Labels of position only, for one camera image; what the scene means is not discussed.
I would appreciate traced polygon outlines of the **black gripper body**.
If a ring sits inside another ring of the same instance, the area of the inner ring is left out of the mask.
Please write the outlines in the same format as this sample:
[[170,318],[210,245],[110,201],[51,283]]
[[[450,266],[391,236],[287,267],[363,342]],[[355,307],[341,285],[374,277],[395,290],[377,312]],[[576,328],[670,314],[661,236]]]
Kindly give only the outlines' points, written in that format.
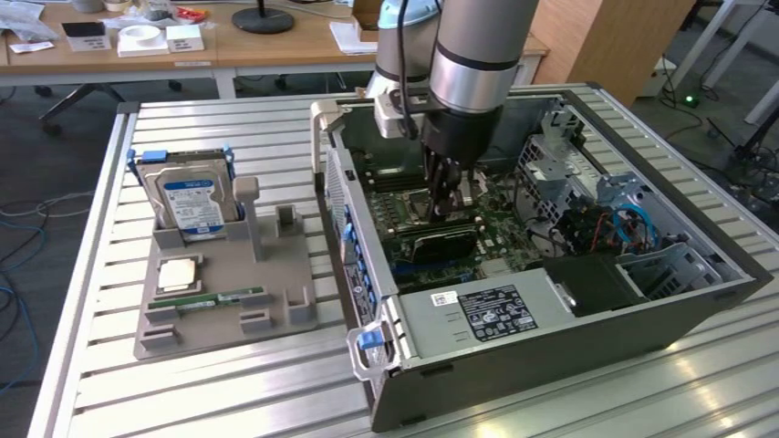
[[502,108],[478,114],[449,109],[426,113],[425,157],[439,156],[461,165],[474,165],[490,147],[502,113]]

